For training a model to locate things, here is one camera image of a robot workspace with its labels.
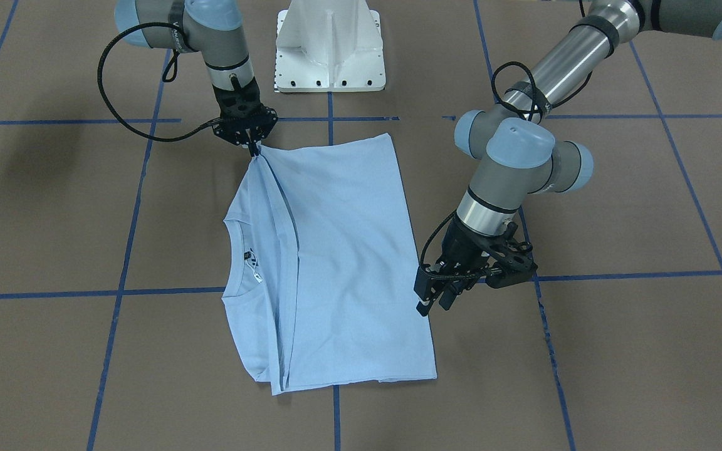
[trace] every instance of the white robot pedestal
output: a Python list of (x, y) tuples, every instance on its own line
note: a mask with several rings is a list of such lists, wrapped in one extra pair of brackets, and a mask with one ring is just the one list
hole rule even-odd
[(380, 91), (380, 15), (366, 0), (292, 0), (278, 14), (275, 90)]

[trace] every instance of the light blue t-shirt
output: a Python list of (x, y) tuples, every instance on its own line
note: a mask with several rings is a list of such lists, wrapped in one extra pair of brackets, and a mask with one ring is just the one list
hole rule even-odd
[(389, 135), (260, 149), (224, 218), (232, 263), (222, 299), (250, 376), (274, 395), (434, 379)]

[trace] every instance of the black cable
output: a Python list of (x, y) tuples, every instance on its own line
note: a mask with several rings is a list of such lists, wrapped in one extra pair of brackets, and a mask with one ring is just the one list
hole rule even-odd
[(425, 242), (425, 246), (422, 248), (422, 253), (419, 254), (419, 270), (422, 271), (424, 274), (429, 276), (433, 280), (470, 280), (470, 279), (481, 279), (481, 277), (484, 276), (486, 267), (482, 269), (481, 271), (478, 271), (473, 274), (467, 274), (467, 275), (438, 275), (433, 274), (427, 269), (425, 269), (425, 254), (427, 253), (427, 247), (431, 245), (431, 242), (433, 242), (433, 239), (435, 239), (436, 235), (438, 235), (439, 231), (441, 231), (442, 227), (444, 227), (445, 224), (450, 222), (451, 219), (453, 219), (453, 216), (456, 214), (455, 211), (453, 213), (450, 213), (449, 216), (445, 217), (444, 220), (439, 224), (439, 226), (436, 228), (435, 231), (431, 234), (430, 237), (427, 238), (427, 242)]
[(172, 49), (172, 57), (169, 59), (169, 64), (166, 64), (166, 69), (163, 69), (163, 82), (172, 83), (177, 79), (177, 57), (180, 56), (180, 52), (177, 49)]
[[(131, 28), (128, 28), (125, 31), (122, 31), (121, 33), (119, 33), (117, 35), (117, 37), (113, 38), (113, 40), (111, 42), (109, 42), (108, 45), (105, 46), (105, 50), (102, 52), (102, 57), (100, 58), (100, 64), (98, 64), (98, 66), (97, 66), (97, 85), (100, 87), (100, 94), (102, 95), (102, 100), (104, 100), (105, 105), (108, 106), (108, 110), (110, 110), (113, 117), (115, 117), (115, 119), (118, 120), (118, 123), (121, 123), (121, 125), (125, 126), (126, 129), (133, 132), (134, 134), (137, 134), (140, 137), (147, 138), (148, 140), (160, 141), (160, 142), (164, 142), (164, 143), (173, 143), (175, 141), (184, 140), (188, 137), (193, 136), (195, 133), (201, 132), (204, 129), (211, 127), (213, 125), (213, 123), (219, 119), (217, 118), (217, 119), (209, 120), (208, 122), (203, 123), (202, 125), (193, 129), (191, 132), (188, 132), (187, 134), (184, 134), (184, 135), (180, 135), (178, 137), (173, 137), (173, 138), (155, 137), (155, 136), (149, 135), (148, 133), (141, 132), (137, 128), (134, 128), (133, 126), (129, 125), (129, 123), (127, 123), (127, 121), (124, 120), (120, 115), (118, 115), (117, 111), (115, 111), (115, 108), (113, 108), (112, 103), (108, 99), (108, 95), (105, 94), (105, 88), (102, 83), (102, 71), (104, 69), (105, 60), (108, 59), (108, 54), (110, 54), (110, 51), (111, 51), (111, 49), (113, 49), (113, 46), (115, 46), (115, 44), (117, 44), (118, 41), (123, 40), (123, 38), (126, 37), (128, 34), (134, 32), (134, 31), (138, 31), (139, 29), (151, 28), (152, 26), (162, 26), (163, 28), (176, 29), (177, 32), (179, 32), (180, 35), (183, 37), (183, 43), (186, 44), (186, 46), (188, 46), (190, 48), (189, 43), (188, 43), (188, 37), (183, 32), (183, 29), (180, 28), (180, 26), (172, 25), (171, 23), (165, 23), (165, 22), (149, 22), (149, 23), (141, 23), (140, 25), (136, 25), (136, 26), (131, 26)], [(166, 66), (166, 70), (164, 71), (164, 81), (166, 81), (166, 75), (168, 75), (169, 69), (172, 68), (172, 65), (174, 66), (174, 73), (172, 74), (171, 79), (174, 80), (174, 78), (177, 76), (177, 55), (175, 55), (175, 57), (172, 58), (172, 60), (170, 60), (169, 64)]]
[[(581, 17), (587, 17), (587, 13), (584, 11), (584, 1), (578, 0), (578, 8), (581, 11)], [(530, 110), (521, 110), (519, 108), (516, 108), (513, 105), (510, 105), (510, 103), (505, 103), (501, 99), (501, 95), (498, 94), (498, 89), (495, 86), (495, 78), (498, 76), (498, 73), (502, 71), (505, 68), (509, 68), (510, 66), (517, 66), (518, 68), (523, 69), (525, 74), (528, 75), (528, 80), (531, 85), (531, 109)], [(576, 97), (579, 92), (581, 92), (586, 86), (587, 83), (590, 83), (590, 79), (592, 78), (592, 72), (587, 74), (587, 77), (584, 79), (584, 82), (581, 83), (581, 86), (579, 86), (575, 91), (573, 91), (572, 94), (568, 95), (564, 99), (560, 100), (558, 103), (553, 103), (551, 105), (551, 108), (558, 108), (558, 106), (562, 106), (568, 101), (570, 101), (573, 97)], [(509, 111), (512, 111), (513, 113), (519, 115), (520, 117), (523, 117), (523, 115), (528, 115), (528, 120), (533, 119), (534, 113), (542, 114), (542, 111), (539, 109), (539, 106), (536, 104), (536, 81), (533, 79), (533, 73), (531, 72), (531, 69), (529, 69), (525, 64), (520, 63), (518, 61), (510, 61), (509, 63), (505, 63), (502, 66), (500, 66), (496, 71), (492, 74), (492, 94), (495, 95), (495, 101), (496, 103), (500, 103), (503, 105), (503, 108), (506, 108)]]
[[(528, 75), (528, 80), (531, 85), (531, 109), (530, 110), (521, 110), (517, 108), (514, 105), (511, 105), (511, 103), (504, 102), (501, 99), (501, 95), (498, 94), (498, 88), (495, 86), (495, 79), (498, 77), (498, 74), (501, 73), (501, 71), (505, 68), (510, 68), (510, 66), (515, 66), (516, 68), (521, 68), (525, 72), (525, 74)], [(499, 103), (503, 106), (503, 108), (512, 111), (515, 114), (518, 114), (520, 117), (522, 115), (527, 114), (528, 120), (533, 119), (534, 113), (542, 114), (542, 111), (539, 109), (539, 105), (536, 103), (536, 80), (533, 79), (533, 74), (531, 73), (531, 69), (528, 68), (528, 66), (525, 66), (525, 64), (520, 63), (519, 61), (510, 61), (509, 63), (502, 64), (499, 68), (495, 69), (495, 71), (492, 73), (492, 94), (495, 95), (495, 103)]]

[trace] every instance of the black tape band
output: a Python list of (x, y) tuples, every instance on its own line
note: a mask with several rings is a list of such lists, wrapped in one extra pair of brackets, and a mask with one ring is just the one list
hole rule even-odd
[(662, 26), (659, 25), (659, 9), (662, 6), (662, 0), (654, 0), (651, 3), (651, 27), (656, 31), (664, 31)]
[[(531, 95), (533, 94), (531, 83), (525, 81), (518, 81), (514, 83), (511, 88), (506, 90), (506, 92), (509, 91), (522, 92), (523, 94), (528, 95), (529, 99), (531, 99)], [(548, 101), (548, 98), (545, 97), (545, 94), (539, 89), (536, 89), (536, 105), (539, 106), (539, 112), (542, 117), (547, 117), (550, 110), (553, 109), (552, 103)]]
[(591, 15), (582, 18), (578, 21), (575, 25), (573, 25), (573, 28), (576, 28), (576, 26), (591, 26), (591, 28), (598, 29), (601, 33), (604, 34), (607, 39), (609, 39), (609, 54), (607, 55), (607, 58), (611, 56), (611, 54), (614, 53), (614, 48), (618, 46), (620, 43), (620, 33), (617, 31), (617, 28), (614, 27), (614, 25), (606, 20), (605, 18), (602, 18), (599, 15)]
[(244, 66), (244, 64), (249, 61), (249, 55), (247, 54), (247, 57), (241, 60), (241, 62), (233, 64), (232, 66), (213, 66), (212, 64), (206, 63), (206, 66), (208, 66), (211, 69), (214, 69), (214, 71), (230, 71), (232, 69), (238, 69), (241, 66)]
[[(186, 4), (183, 3), (183, 0), (174, 0), (172, 7), (169, 9), (169, 23), (183, 28), (183, 9), (185, 8)], [(190, 53), (194, 51), (194, 49), (186, 45), (186, 41), (183, 40), (180, 31), (169, 28), (169, 33), (172, 34), (172, 43), (176, 51), (180, 53)]]
[(478, 202), (479, 204), (483, 205), (488, 209), (491, 209), (492, 211), (497, 211), (498, 213), (502, 214), (516, 213), (516, 209), (502, 209), (501, 207), (496, 207), (495, 205), (490, 204), (486, 200), (481, 199), (481, 197), (478, 197), (478, 195), (476, 195), (475, 192), (473, 192), (473, 190), (469, 188), (469, 186), (467, 187), (467, 194), (469, 194), (469, 196), (472, 197), (475, 202)]
[(642, 29), (645, 28), (645, 9), (642, 8), (642, 4), (640, 4), (637, 0), (628, 0), (628, 3), (632, 8), (634, 8), (634, 11), (637, 11), (637, 16), (639, 17), (639, 29), (642, 31)]

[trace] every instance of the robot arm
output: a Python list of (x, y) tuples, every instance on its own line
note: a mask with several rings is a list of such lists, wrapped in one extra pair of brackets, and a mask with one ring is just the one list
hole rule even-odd
[(618, 45), (648, 29), (722, 39), (722, 0), (595, 0), (533, 76), (511, 86), (490, 111), (459, 119), (456, 145), (481, 163), (441, 225), (450, 222), (441, 256), (433, 265), (421, 259), (414, 286), (419, 313), (427, 315), (437, 299), (449, 309), (482, 277), (492, 288), (531, 279), (536, 264), (530, 243), (514, 239), (514, 214), (527, 194), (573, 191), (593, 171), (584, 146), (557, 143), (538, 123)]
[(256, 143), (269, 135), (278, 116), (261, 103), (235, 0), (118, 0), (115, 22), (122, 32), (146, 23), (175, 26), (144, 28), (125, 39), (146, 48), (201, 52), (220, 109), (211, 123), (214, 134), (258, 154)]

